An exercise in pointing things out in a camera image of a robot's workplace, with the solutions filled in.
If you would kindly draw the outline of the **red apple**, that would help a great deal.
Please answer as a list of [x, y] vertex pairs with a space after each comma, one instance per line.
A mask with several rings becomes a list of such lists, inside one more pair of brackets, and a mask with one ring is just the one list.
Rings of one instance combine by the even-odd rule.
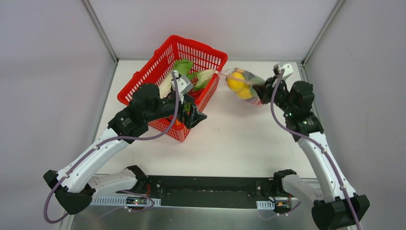
[[252, 97], [252, 98], [249, 100], [249, 103], [250, 103], [251, 105], [254, 105], [254, 106], [262, 106], [261, 100], [260, 100], [259, 98], [257, 98], [257, 97]]

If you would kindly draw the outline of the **green romaine leaf bunch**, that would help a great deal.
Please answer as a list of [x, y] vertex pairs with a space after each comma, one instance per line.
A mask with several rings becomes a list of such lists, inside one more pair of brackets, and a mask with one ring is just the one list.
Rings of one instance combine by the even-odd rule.
[[265, 83], [265, 80], [262, 79], [261, 77], [255, 75], [255, 74], [249, 72], [249, 71], [245, 71], [245, 72], [243, 73], [243, 76], [244, 76], [244, 78], [245, 78], [246, 81], [252, 82], [252, 84], [249, 85], [249, 89], [250, 89], [250, 92], [251, 92], [252, 96], [253, 96], [253, 97], [257, 97], [258, 94], [257, 94], [257, 92], [253, 89], [253, 85], [256, 85], [256, 84], [263, 85], [263, 84]]

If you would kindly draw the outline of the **yellow lemon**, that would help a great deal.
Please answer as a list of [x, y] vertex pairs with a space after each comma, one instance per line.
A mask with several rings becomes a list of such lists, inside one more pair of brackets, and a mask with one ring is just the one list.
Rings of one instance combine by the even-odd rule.
[[237, 92], [245, 87], [246, 83], [244, 81], [245, 78], [240, 72], [232, 72], [226, 79], [229, 89], [233, 92]]
[[248, 100], [253, 98], [250, 87], [243, 87], [241, 90], [236, 92], [236, 95], [242, 100]]

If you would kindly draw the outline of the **clear pink-dotted zip bag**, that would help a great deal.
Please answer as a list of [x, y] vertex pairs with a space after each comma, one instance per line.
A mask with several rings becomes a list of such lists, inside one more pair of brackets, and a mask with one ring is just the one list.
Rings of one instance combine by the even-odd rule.
[[253, 86], [264, 84], [263, 78], [240, 68], [225, 69], [217, 72], [217, 75], [239, 99], [253, 106], [262, 106]]

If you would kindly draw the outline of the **pale green napa cabbage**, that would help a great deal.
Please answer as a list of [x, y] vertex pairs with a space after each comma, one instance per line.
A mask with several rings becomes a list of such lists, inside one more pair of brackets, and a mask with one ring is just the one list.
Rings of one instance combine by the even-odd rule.
[[193, 62], [187, 59], [180, 59], [174, 62], [173, 68], [166, 75], [162, 83], [159, 85], [159, 94], [161, 99], [167, 97], [172, 89], [173, 76], [171, 72], [177, 71], [181, 75], [187, 75], [193, 67]]

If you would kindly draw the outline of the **red plastic basket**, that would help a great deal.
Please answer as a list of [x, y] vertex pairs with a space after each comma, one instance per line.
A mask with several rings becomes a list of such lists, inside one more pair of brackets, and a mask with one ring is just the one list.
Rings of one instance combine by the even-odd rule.
[[[156, 85], [160, 85], [173, 68], [174, 62], [180, 59], [187, 59], [193, 62], [190, 73], [207, 69], [214, 69], [220, 72], [226, 64], [228, 56], [226, 53], [204, 43], [183, 38], [178, 35], [171, 35], [160, 48], [155, 50], [153, 57], [140, 71], [134, 73], [131, 80], [118, 93], [118, 101], [128, 105], [133, 93], [143, 83], [155, 83]], [[217, 89], [218, 83], [219, 76], [214, 74], [208, 85], [192, 96], [195, 99], [199, 111], [202, 112], [206, 107]], [[148, 124], [156, 130], [163, 131], [169, 126], [170, 118], [160, 119]], [[190, 131], [191, 129], [187, 129], [183, 124], [182, 126], [173, 126], [167, 135], [183, 142]]]

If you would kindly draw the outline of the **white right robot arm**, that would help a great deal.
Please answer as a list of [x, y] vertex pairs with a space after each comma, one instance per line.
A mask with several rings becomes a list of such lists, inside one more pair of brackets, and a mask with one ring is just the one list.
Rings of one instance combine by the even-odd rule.
[[278, 180], [272, 182], [272, 191], [277, 196], [287, 193], [298, 198], [311, 211], [314, 223], [320, 230], [336, 230], [356, 226], [362, 229], [361, 219], [370, 207], [365, 195], [359, 195], [350, 185], [334, 159], [323, 127], [311, 111], [314, 101], [312, 84], [295, 82], [288, 90], [285, 82], [277, 77], [269, 78], [253, 89], [262, 104], [274, 106], [284, 114], [285, 124], [276, 123], [289, 132], [309, 160], [320, 185], [320, 190], [304, 182], [294, 172], [283, 171]]

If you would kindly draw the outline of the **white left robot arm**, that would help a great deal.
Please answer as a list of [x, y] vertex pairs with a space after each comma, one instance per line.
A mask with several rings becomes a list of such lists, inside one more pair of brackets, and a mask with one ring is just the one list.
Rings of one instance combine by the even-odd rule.
[[141, 85], [129, 105], [113, 117], [86, 151], [65, 168], [44, 174], [53, 196], [68, 214], [83, 211], [100, 196], [123, 190], [140, 194], [145, 190], [147, 176], [138, 166], [107, 176], [96, 176], [96, 172], [134, 141], [145, 140], [152, 121], [171, 117], [193, 128], [205, 120], [207, 115], [197, 109], [191, 96], [181, 93], [181, 87], [179, 83], [167, 97], [161, 98], [157, 85]]

